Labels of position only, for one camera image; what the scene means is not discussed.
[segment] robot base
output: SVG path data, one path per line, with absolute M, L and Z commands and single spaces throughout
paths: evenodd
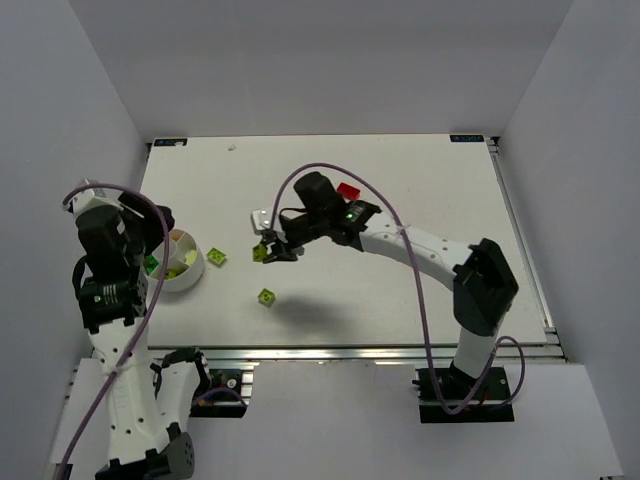
M 436 377 L 443 386 L 442 393 L 449 406 L 453 408 L 458 405 L 456 401 L 462 400 L 462 395 L 447 388 L 449 369 L 436 368 Z M 449 415 L 442 410 L 433 391 L 428 369 L 419 369 L 418 379 L 414 384 L 420 389 L 420 423 L 493 423 L 515 420 L 511 405 L 496 407 L 511 395 L 509 382 L 502 367 L 491 367 L 484 387 L 478 390 L 474 397 L 475 402 L 458 415 Z

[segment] white bowl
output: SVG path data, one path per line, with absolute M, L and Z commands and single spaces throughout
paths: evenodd
M 174 228 L 169 232 L 169 270 L 181 272 L 179 275 L 165 279 L 162 284 L 163 292 L 180 292 L 194 285 L 204 272 L 204 256 L 198 248 L 194 238 L 183 230 Z M 196 251 L 196 259 L 188 265 L 185 262 L 187 254 Z M 158 276 L 162 267 L 162 254 L 164 252 L 164 242 L 156 248 L 151 255 L 156 259 L 158 265 L 147 275 L 149 290 L 152 291 L 158 285 Z

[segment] black base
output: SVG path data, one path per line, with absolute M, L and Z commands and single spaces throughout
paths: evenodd
M 455 389 L 447 389 L 450 384 L 448 368 L 436 368 L 436 377 L 442 385 L 443 395 L 451 402 L 450 408 L 454 408 L 456 400 L 462 400 Z M 420 423 L 489 423 L 489 422 L 513 422 L 513 407 L 505 405 L 496 408 L 496 404 L 509 398 L 509 382 L 502 367 L 491 367 L 485 379 L 485 385 L 478 390 L 474 400 L 476 404 L 470 405 L 458 415 L 449 415 L 442 410 L 438 402 L 433 385 L 429 377 L 428 369 L 418 370 L 419 380 L 416 383 L 420 388 Z
M 240 369 L 211 369 L 212 388 L 228 387 L 229 380 L 235 380 L 236 386 L 232 388 L 239 395 L 242 394 L 242 370 Z M 191 407 L 192 418 L 242 418 L 247 408 L 242 405 L 220 405 L 221 402 L 237 402 L 236 397 L 229 393 L 219 393 L 204 405 Z

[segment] white table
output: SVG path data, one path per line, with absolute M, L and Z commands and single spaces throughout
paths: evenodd
M 142 192 L 172 208 L 176 227 L 203 253 L 228 255 L 207 264 L 189 291 L 163 293 L 149 335 L 152 346 L 409 345 L 422 341 L 410 270 L 391 260 L 312 243 L 293 264 L 252 262 L 258 242 L 249 214 L 270 209 L 284 178 L 309 162 L 330 162 L 370 181 L 405 223 L 441 237 L 497 241 L 520 284 L 501 332 L 544 342 L 543 313 L 529 283 L 496 173 L 484 143 L 451 143 L 448 135 L 190 138 L 153 147 Z M 353 184 L 323 172 L 337 186 Z M 363 199 L 379 203 L 363 191 Z M 299 206 L 289 189 L 281 206 Z M 434 343 L 455 343 L 452 295 L 424 277 Z M 275 292 L 271 308 L 258 293 Z

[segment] yellow-green block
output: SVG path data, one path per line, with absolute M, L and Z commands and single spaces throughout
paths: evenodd
M 273 293 L 271 290 L 267 290 L 266 288 L 263 288 L 262 291 L 260 292 L 260 295 L 258 295 L 258 302 L 260 302 L 266 307 L 270 307 L 271 305 L 273 305 L 273 302 L 275 301 L 276 301 L 276 294 Z
M 184 263 L 191 266 L 195 263 L 196 257 L 198 256 L 198 252 L 195 250 L 189 250 L 184 257 Z
M 207 258 L 209 259 L 209 261 L 211 263 L 214 263 L 217 266 L 220 266 L 227 259 L 227 256 L 224 253 L 222 253 L 220 250 L 218 250 L 217 248 L 212 248 L 207 253 Z
M 265 258 L 267 258 L 268 255 L 269 252 L 267 251 L 267 247 L 264 244 L 259 243 L 258 245 L 253 247 L 254 262 L 262 262 Z

